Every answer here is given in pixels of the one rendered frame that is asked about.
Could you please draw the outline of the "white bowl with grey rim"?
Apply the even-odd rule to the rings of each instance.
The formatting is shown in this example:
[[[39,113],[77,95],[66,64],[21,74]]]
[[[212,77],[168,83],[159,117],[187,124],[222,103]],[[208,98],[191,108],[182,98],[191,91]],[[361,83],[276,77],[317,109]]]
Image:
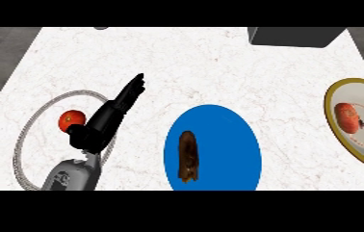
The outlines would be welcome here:
[[[76,95],[88,95],[92,96],[95,98],[98,98],[101,100],[103,103],[105,103],[108,101],[107,97],[100,94],[98,92],[92,91],[92,90],[73,90],[70,92],[67,92],[66,94],[63,94],[61,96],[58,96],[55,99],[52,99],[45,106],[39,109],[39,111],[36,112],[36,114],[33,115],[33,117],[30,118],[30,120],[27,121],[27,124],[21,130],[20,136],[18,136],[18,143],[17,143],[17,148],[15,148],[15,155],[14,155],[14,170],[15,170],[15,176],[18,179],[18,183],[21,185],[21,187],[27,190],[27,191],[43,191],[42,188],[39,188],[27,179],[24,171],[23,171],[23,167],[21,167],[21,148],[23,148],[23,143],[26,140],[26,136],[29,133],[29,130],[32,128],[32,125],[34,123],[34,121],[37,120],[39,116],[42,115],[43,112],[46,112],[46,110],[52,107],[52,105],[61,101],[63,99],[76,96]],[[114,144],[116,144],[116,139],[117,137],[113,137],[113,140],[110,141],[107,147],[104,148],[104,150],[97,153],[101,155],[101,169],[103,169],[103,165],[107,162],[107,159],[110,157],[113,148],[114,148]]]

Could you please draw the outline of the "red tomato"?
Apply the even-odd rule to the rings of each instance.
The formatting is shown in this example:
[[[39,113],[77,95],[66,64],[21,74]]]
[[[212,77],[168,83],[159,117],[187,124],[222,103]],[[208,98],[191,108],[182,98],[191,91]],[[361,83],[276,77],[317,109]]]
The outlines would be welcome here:
[[[58,128],[63,132],[67,131],[67,128],[73,124],[80,124],[80,125],[86,124],[86,115],[82,111],[70,110],[61,115],[58,119]]]

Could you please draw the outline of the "dark grey appliance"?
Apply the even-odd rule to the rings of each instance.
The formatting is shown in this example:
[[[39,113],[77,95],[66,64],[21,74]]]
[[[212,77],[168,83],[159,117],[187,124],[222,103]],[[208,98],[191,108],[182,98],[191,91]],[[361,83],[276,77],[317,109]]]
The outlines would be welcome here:
[[[326,47],[347,27],[249,27],[249,42],[253,45]]]

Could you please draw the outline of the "white plate with gold rim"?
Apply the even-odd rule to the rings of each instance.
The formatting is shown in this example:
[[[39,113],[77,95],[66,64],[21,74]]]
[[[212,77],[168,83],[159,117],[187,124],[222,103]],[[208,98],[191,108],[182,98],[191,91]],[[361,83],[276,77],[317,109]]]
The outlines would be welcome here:
[[[339,127],[335,106],[350,103],[361,118],[361,127],[348,134]],[[351,155],[364,163],[364,79],[345,78],[329,88],[324,95],[324,114],[333,134]]]

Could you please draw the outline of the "orange-red vegetable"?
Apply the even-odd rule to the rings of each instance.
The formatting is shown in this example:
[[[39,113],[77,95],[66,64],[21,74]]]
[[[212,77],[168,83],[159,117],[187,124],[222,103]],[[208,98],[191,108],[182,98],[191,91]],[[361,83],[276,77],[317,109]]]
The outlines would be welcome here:
[[[339,103],[335,106],[335,115],[341,129],[348,134],[356,134],[361,127],[361,118],[350,103]]]

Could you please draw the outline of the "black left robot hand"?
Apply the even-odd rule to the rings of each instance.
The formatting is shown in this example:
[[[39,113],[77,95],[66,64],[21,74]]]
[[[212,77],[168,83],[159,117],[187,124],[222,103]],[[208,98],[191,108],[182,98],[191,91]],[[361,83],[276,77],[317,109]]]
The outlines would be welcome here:
[[[71,124],[66,130],[70,144],[91,154],[100,153],[107,147],[119,131],[125,115],[134,106],[138,96],[145,91],[144,74],[140,73],[129,81],[119,96],[100,107],[85,125]]]

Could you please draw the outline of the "brown squash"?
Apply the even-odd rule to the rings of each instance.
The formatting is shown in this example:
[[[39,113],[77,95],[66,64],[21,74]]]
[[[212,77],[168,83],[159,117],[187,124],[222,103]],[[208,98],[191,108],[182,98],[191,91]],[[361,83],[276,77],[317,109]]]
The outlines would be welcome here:
[[[179,169],[178,177],[184,183],[199,180],[200,154],[196,134],[185,131],[179,137]]]

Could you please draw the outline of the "blue plate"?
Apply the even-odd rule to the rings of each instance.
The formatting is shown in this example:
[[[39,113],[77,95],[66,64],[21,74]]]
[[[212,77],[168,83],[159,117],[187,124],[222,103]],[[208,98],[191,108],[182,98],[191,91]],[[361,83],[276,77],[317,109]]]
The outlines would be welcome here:
[[[179,138],[197,137],[199,180],[182,182]],[[175,120],[165,140],[165,172],[177,191],[250,191],[259,184],[262,154],[256,136],[240,115],[218,105],[200,105]]]

